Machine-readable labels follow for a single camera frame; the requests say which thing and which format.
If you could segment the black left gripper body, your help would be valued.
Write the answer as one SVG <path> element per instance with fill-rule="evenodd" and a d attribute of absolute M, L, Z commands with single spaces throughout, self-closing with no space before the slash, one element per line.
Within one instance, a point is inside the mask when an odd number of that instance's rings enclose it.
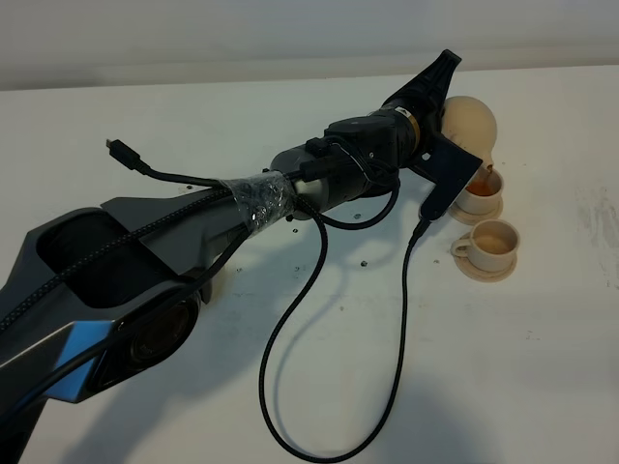
<path fill-rule="evenodd" d="M 388 99 L 380 112 L 397 113 L 406 119 L 398 129 L 398 164 L 411 168 L 427 150 L 427 146 L 438 131 L 448 84 L 433 77 L 415 76 Z"/>

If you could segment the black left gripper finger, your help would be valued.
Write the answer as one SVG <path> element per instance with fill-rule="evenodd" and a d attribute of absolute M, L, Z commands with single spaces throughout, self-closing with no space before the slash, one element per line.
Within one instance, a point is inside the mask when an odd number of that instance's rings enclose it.
<path fill-rule="evenodd" d="M 407 84 L 407 97 L 442 104 L 460 62 L 461 58 L 451 50 L 443 50 L 429 66 Z"/>

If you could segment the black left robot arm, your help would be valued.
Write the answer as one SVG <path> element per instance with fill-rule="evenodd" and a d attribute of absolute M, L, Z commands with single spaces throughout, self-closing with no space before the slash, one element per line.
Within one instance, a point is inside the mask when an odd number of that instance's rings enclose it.
<path fill-rule="evenodd" d="M 20 460 L 48 400 L 83 401 L 172 355 L 210 301 L 213 277 L 271 224 L 343 229 L 330 210 L 380 195 L 396 201 L 409 169 L 433 185 L 412 234 L 421 238 L 480 164 L 441 132 L 458 64 L 443 51 L 379 109 L 334 122 L 248 178 L 160 172 L 108 141 L 127 168 L 196 192 L 118 197 L 26 234 L 1 291 L 2 461 Z"/>

